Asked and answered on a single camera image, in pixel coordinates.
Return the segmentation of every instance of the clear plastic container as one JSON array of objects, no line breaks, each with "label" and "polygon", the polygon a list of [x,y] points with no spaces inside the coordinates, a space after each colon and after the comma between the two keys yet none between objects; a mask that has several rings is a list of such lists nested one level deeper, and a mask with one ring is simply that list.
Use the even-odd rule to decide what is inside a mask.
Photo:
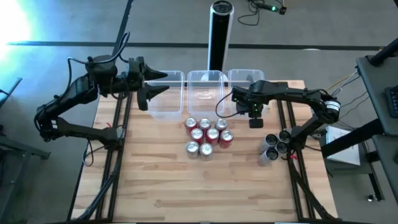
[{"label": "clear plastic container", "polygon": [[[218,119],[215,109],[224,97],[224,82],[220,71],[191,71],[188,74],[188,112],[196,119]],[[219,115],[224,114],[224,101],[218,105]]]},{"label": "clear plastic container", "polygon": [[161,71],[168,76],[148,81],[152,86],[168,85],[170,88],[148,102],[148,113],[158,121],[180,122],[184,104],[184,73]]},{"label": "clear plastic container", "polygon": [[[228,90],[230,93],[234,86],[242,87],[248,89],[249,86],[258,81],[264,80],[264,73],[260,70],[253,69],[232,69],[228,72]],[[231,98],[228,99],[229,102],[229,112],[231,114],[236,113],[236,103],[231,101]],[[262,115],[267,113],[267,105],[264,105],[264,109],[262,110]],[[233,119],[249,119],[248,114],[245,115],[236,115]]]}]

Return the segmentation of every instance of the yellow wire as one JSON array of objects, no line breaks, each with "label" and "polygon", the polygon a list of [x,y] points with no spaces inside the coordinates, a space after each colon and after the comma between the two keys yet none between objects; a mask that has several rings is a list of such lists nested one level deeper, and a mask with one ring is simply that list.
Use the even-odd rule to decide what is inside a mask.
[{"label": "yellow wire", "polygon": [[342,81],[346,80],[349,78],[351,75],[347,75],[346,77],[342,78],[341,80],[337,81],[335,84],[329,86],[329,88],[326,89],[326,91],[330,90],[331,88],[335,87],[337,84],[341,83]]}]

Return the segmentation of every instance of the soda can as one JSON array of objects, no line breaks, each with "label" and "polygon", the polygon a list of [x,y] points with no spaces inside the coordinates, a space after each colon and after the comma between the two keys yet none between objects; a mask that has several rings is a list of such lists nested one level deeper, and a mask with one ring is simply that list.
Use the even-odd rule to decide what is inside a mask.
[{"label": "soda can", "polygon": [[216,121],[215,127],[221,134],[221,132],[223,132],[228,127],[228,121],[223,118],[220,118]]},{"label": "soda can", "polygon": [[290,133],[288,131],[285,130],[285,131],[281,131],[278,134],[278,139],[281,142],[288,143],[292,139],[292,136],[290,135]]},{"label": "soda can", "polygon": [[278,138],[275,134],[268,134],[259,145],[259,154],[263,154],[268,148],[275,147],[278,143]]},{"label": "soda can", "polygon": [[234,139],[234,135],[230,130],[224,130],[221,133],[220,140],[218,141],[220,147],[223,149],[228,148],[232,144],[232,140]]},{"label": "soda can", "polygon": [[270,164],[272,161],[275,161],[278,158],[278,151],[273,147],[268,148],[263,154],[261,154],[259,159],[260,166],[266,166]]},{"label": "soda can", "polygon": [[199,156],[199,144],[195,141],[190,141],[185,145],[188,158],[196,159]]},{"label": "soda can", "polygon": [[203,139],[204,139],[203,131],[199,128],[195,128],[194,130],[191,131],[191,138],[199,145],[203,144]]},{"label": "soda can", "polygon": [[211,128],[211,121],[207,118],[203,118],[199,121],[199,128],[205,133]]},{"label": "soda can", "polygon": [[195,118],[188,118],[185,120],[185,128],[187,134],[191,134],[191,131],[198,127],[198,121]]},{"label": "soda can", "polygon": [[289,146],[284,142],[279,142],[278,144],[276,144],[275,148],[279,154],[286,154],[289,150]]},{"label": "soda can", "polygon": [[215,146],[218,144],[218,137],[220,136],[220,133],[218,132],[217,129],[215,128],[210,128],[206,132],[206,142],[210,143],[212,146]]},{"label": "soda can", "polygon": [[209,143],[204,143],[200,146],[200,159],[203,161],[210,161],[213,155],[213,146]]}]

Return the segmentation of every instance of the gray floor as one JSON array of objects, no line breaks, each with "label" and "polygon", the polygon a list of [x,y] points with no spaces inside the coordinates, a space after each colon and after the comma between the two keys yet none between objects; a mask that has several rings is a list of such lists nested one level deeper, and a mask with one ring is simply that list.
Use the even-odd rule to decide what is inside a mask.
[{"label": "gray floor", "polygon": [[[126,0],[19,1],[30,24],[24,40],[115,41]],[[127,23],[131,42],[206,43],[208,9],[213,1],[135,0]],[[231,1],[236,17],[247,14],[246,2]],[[258,27],[234,21],[231,42],[235,44],[322,44],[386,45],[398,36],[395,21],[398,10],[393,1],[289,1],[287,14],[261,12]],[[33,158],[11,220],[26,218],[29,223],[66,219],[86,141],[60,138],[43,142],[33,125],[37,106],[61,93],[67,83],[67,57],[84,59],[88,55],[110,54],[109,47],[6,47],[0,57],[0,81],[22,77],[23,81],[0,109],[0,124],[6,134],[21,142],[50,151],[47,161]],[[260,69],[270,80],[301,79],[309,88],[327,88],[351,74],[355,58],[375,52],[313,50],[241,50],[228,52],[226,69]],[[204,70],[206,49],[128,48],[125,57],[144,56],[157,70]],[[118,64],[119,70],[125,66]],[[73,64],[73,77],[84,75],[81,65]],[[365,91],[355,81],[339,94],[342,103]],[[80,105],[62,116],[71,123],[91,126],[98,102]],[[363,103],[344,122],[359,126],[376,117],[371,102]],[[366,175],[335,176],[330,184],[340,218],[371,223],[396,223],[397,204],[381,165],[376,172],[386,196],[383,202],[369,203],[372,193]]]}]

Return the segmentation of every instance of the wooden table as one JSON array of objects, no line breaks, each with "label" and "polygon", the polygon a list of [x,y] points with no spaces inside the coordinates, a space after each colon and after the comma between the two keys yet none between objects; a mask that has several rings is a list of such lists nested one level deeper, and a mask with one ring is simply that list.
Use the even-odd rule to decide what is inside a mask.
[{"label": "wooden table", "polygon": [[[301,80],[288,83],[293,88],[304,87]],[[186,105],[184,120],[189,117]],[[101,97],[94,127],[105,128],[106,123],[112,123],[115,107],[116,100]],[[288,118],[285,103],[284,107],[285,117]],[[293,108],[297,125],[311,117],[307,105],[293,103]],[[266,167],[257,164],[259,141],[266,134],[280,131],[276,101],[270,102],[262,129],[249,129],[248,121],[233,118],[229,119],[229,128],[234,133],[231,147],[215,147],[210,162],[191,160],[184,149],[189,137],[185,134],[183,121],[160,123],[138,110],[137,103],[133,102],[114,221],[297,221],[287,162],[279,159]],[[310,138],[307,145],[319,147]],[[99,146],[100,143],[93,143],[94,148]],[[336,217],[322,154],[307,149],[303,151],[303,156],[312,192]],[[83,169],[72,217],[82,214],[98,193],[105,158],[105,150],[97,151],[93,166]],[[109,194],[106,199],[105,213],[108,211]],[[302,205],[307,217],[304,199]]]}]

